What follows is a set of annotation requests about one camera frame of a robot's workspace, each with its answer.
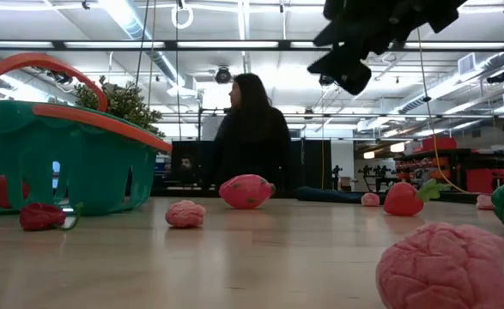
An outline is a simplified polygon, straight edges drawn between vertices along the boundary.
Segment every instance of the wooden table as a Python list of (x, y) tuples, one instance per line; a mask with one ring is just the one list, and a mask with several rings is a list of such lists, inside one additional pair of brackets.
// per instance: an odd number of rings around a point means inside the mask
[(83, 218), (70, 233), (24, 233), (0, 216), (0, 309), (381, 309), (374, 272), (385, 248), (425, 221), (504, 237), (492, 212), (430, 203), (418, 217), (336, 203), (270, 200), (206, 207), (203, 228), (169, 229), (173, 199)]

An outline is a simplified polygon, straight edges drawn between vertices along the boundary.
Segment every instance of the black jacket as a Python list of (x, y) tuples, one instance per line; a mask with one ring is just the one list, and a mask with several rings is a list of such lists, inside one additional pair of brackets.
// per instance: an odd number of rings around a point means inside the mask
[(222, 121), (214, 141), (206, 185), (224, 183), (234, 176), (256, 174), (277, 186), (284, 183), (289, 163), (289, 130), (282, 113), (272, 107), (266, 119), (252, 126), (238, 112)]

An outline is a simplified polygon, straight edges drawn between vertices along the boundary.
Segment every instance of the potted plant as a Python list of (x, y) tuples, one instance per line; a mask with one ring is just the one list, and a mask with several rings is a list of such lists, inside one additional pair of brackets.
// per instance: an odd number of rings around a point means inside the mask
[[(165, 137), (158, 128), (153, 126), (153, 124), (158, 123), (162, 119), (161, 113), (150, 110), (144, 104), (144, 97), (139, 95), (141, 89), (134, 82), (127, 82), (125, 87), (120, 87), (116, 84), (105, 82), (105, 80), (106, 78), (101, 76), (99, 83), (108, 99), (107, 113), (138, 125), (156, 134), (158, 137)], [(99, 101), (91, 89), (84, 84), (79, 84), (75, 86), (75, 90), (77, 97), (76, 104), (78, 106), (97, 109)]]

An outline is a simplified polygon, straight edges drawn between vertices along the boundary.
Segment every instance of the long dark hair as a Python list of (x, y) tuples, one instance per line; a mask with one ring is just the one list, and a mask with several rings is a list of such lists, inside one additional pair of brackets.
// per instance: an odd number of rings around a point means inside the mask
[(270, 99), (259, 76), (240, 74), (234, 78), (240, 89), (240, 106), (233, 108), (234, 121), (230, 130), (244, 141), (256, 142), (270, 129)]

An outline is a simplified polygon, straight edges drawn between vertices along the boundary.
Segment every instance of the pink dragon fruit plush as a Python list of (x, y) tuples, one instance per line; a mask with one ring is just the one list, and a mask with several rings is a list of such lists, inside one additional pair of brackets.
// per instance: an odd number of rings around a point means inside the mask
[(492, 197), (484, 194), (478, 196), (477, 208), (480, 210), (494, 210), (494, 205), (492, 204)]
[(219, 189), (219, 195), (236, 209), (255, 209), (276, 191), (273, 184), (258, 175), (236, 176)]
[(383, 253), (376, 281), (389, 309), (504, 309), (504, 242), (478, 227), (428, 223)]
[(380, 206), (380, 197), (375, 193), (366, 193), (361, 198), (362, 206), (378, 207)]
[(206, 209), (191, 201), (173, 203), (166, 212), (166, 222), (174, 227), (200, 227)]

